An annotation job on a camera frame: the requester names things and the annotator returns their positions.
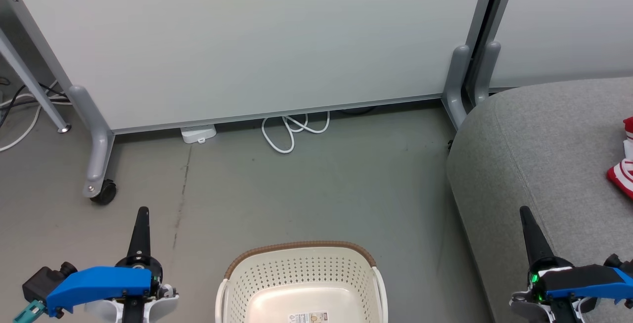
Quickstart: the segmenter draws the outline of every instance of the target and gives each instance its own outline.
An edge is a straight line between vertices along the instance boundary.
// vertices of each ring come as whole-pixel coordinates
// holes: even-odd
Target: laundry basket
[[[290,242],[246,251],[228,267],[215,323],[387,323],[380,271],[362,247]]]

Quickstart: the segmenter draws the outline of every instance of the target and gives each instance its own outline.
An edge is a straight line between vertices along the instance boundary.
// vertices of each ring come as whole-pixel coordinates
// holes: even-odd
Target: black caster wheel
[[[117,185],[112,180],[104,180],[101,192],[90,200],[102,206],[109,204],[117,195]]]

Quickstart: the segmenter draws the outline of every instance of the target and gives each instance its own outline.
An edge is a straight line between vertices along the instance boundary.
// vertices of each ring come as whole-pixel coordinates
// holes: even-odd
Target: black cable
[[[50,88],[50,87],[47,87],[47,86],[45,86],[45,85],[43,85],[43,84],[39,84],[39,85],[40,85],[40,86],[42,86],[42,88],[45,88],[45,89],[47,89],[47,90],[49,90],[49,91],[51,91],[51,92],[55,93],[56,95],[61,95],[61,96],[62,96],[62,97],[64,97],[64,98],[68,98],[68,96],[67,96],[67,95],[65,95],[64,93],[60,93],[60,92],[58,92],[58,91],[55,91],[54,89],[52,89],[52,88]]]
[[[52,101],[70,104],[70,100],[67,100],[67,99],[52,99]],[[10,109],[12,107],[17,107],[17,106],[22,106],[24,104],[32,104],[32,103],[37,103],[37,102],[38,102],[37,100],[27,100],[26,102],[15,103],[13,106],[10,106],[9,104],[7,104],[6,106],[0,106],[0,110]]]
[[[344,110],[338,110],[338,112],[346,114],[346,115],[365,115],[374,109],[376,109],[376,106],[368,107],[367,109],[364,109],[362,111],[353,111],[350,109],[344,109]]]
[[[13,95],[13,99],[9,103],[9,107],[7,108],[7,111],[4,112],[4,115],[2,115],[2,119],[0,119],[0,128],[2,127],[2,124],[4,124],[4,121],[6,120],[6,116],[9,115],[9,111],[11,111],[11,108],[13,107],[15,100],[18,99],[18,95],[25,88],[26,88],[25,85],[20,87],[20,89],[18,89],[18,91]]]

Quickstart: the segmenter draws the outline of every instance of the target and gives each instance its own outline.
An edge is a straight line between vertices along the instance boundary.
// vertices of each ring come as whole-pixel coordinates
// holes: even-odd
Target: white cable
[[[54,87],[57,84],[57,81],[52,82],[52,84],[50,85],[50,88]],[[35,96],[31,93],[25,93],[25,94],[21,94],[18,95],[18,98],[22,98],[22,97],[33,97],[35,98]],[[65,97],[61,97],[61,96],[55,96],[55,97],[49,97],[50,100],[61,100],[61,99],[66,99]],[[11,100],[9,100],[9,102],[3,102],[0,103],[0,106],[4,106],[6,104],[9,104],[11,102]],[[52,102],[52,104],[59,104],[59,105],[63,105],[63,106],[70,106],[71,104],[69,102]],[[38,118],[39,118],[39,113],[42,110],[42,106],[39,105],[38,106],[38,110],[36,111],[36,115],[33,118],[33,122],[31,122],[31,125],[29,126],[29,128],[27,129],[27,131],[24,132],[24,134],[22,134],[16,141],[10,143],[9,145],[5,146],[5,147],[0,147],[0,152],[3,152],[5,150],[9,150],[12,147],[16,146],[20,141],[22,141],[22,139],[24,139],[27,135],[29,135],[29,133],[31,132],[31,130],[33,130],[33,127],[36,126],[36,122],[38,122]]]
[[[292,150],[294,150],[294,135],[292,135],[293,133],[299,133],[305,130],[305,131],[311,132],[312,134],[321,134],[322,132],[325,132],[327,130],[327,127],[330,126],[330,112],[329,111],[327,112],[327,120],[325,121],[325,127],[323,127],[323,129],[321,129],[320,131],[315,131],[314,129],[308,128],[308,115],[305,114],[305,116],[306,116],[306,120],[305,122],[303,122],[303,124],[297,122],[291,116],[281,117],[283,120],[283,125],[288,130],[288,135],[290,135],[290,148],[287,150],[283,150],[283,149],[280,149],[279,147],[276,147],[275,144],[271,141],[271,138],[269,138],[268,134],[266,134],[266,129],[264,125],[266,124],[266,120],[268,120],[268,118],[264,118],[264,120],[262,121],[262,134],[264,135],[264,138],[269,143],[269,145],[271,145],[271,147],[275,149],[276,152],[280,152],[282,154],[289,154],[290,152],[292,152]],[[288,120],[298,125],[299,128],[293,129],[292,127],[290,127],[290,125],[288,124]]]

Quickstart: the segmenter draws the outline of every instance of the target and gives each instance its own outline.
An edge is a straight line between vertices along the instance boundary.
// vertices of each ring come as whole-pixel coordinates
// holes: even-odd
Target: gray metal leg
[[[448,68],[442,103],[448,112],[453,126],[459,129],[466,118],[466,109],[461,102],[461,85],[466,77],[466,69],[470,61],[470,48],[466,45],[458,46],[452,51],[451,65]]]
[[[475,86],[473,86],[468,93],[473,106],[477,106],[488,99],[488,95],[490,94],[490,79],[493,77],[499,51],[501,51],[501,44],[498,41],[489,42],[484,46],[484,54],[482,55],[477,79],[475,79]]]
[[[101,192],[115,134],[108,127],[108,123],[84,87],[71,86],[68,92],[75,100],[74,106],[83,115],[86,126],[90,129],[90,135],[92,135],[92,152],[86,173],[86,185],[83,190],[86,197],[92,198]]]
[[[2,30],[0,30],[0,53],[5,57],[6,61],[9,62],[11,67],[18,73],[20,79],[24,82],[24,84],[29,87],[29,90],[35,98],[38,100],[39,104],[42,106],[42,109],[50,116],[52,122],[57,126],[57,131],[59,133],[65,133],[70,130],[70,124],[66,123],[61,115],[57,112],[57,109],[50,102],[46,93],[44,93],[42,87],[39,86],[38,81],[33,74],[29,71],[29,68],[24,64],[22,58],[18,55],[9,39],[7,39],[6,35]]]

